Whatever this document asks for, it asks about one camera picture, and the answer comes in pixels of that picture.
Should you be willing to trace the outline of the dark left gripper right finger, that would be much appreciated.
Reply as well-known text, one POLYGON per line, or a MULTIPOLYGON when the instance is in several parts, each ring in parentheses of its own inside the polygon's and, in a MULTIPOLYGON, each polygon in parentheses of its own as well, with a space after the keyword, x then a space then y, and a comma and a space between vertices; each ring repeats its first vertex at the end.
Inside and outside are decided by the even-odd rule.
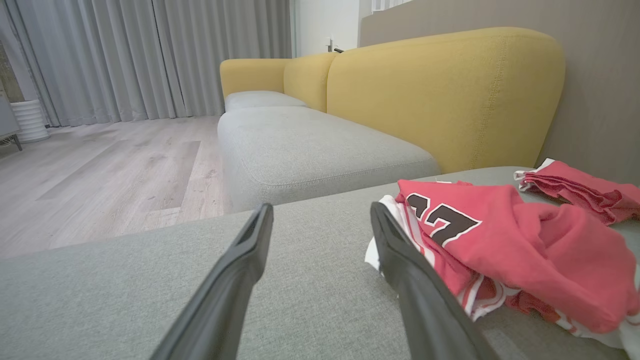
POLYGON ((380 202, 370 206, 379 271, 397 292, 414 360, 496 360, 498 354, 475 327, 434 267, 380 202))

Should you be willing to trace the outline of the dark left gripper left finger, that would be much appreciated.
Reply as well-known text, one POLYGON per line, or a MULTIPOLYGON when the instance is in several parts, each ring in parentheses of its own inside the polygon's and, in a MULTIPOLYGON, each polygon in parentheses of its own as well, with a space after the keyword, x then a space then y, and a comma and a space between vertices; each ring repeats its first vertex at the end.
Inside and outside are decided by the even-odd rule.
POLYGON ((273 225, 273 206, 259 205, 158 344, 153 360, 237 358, 250 296, 265 272, 273 225))

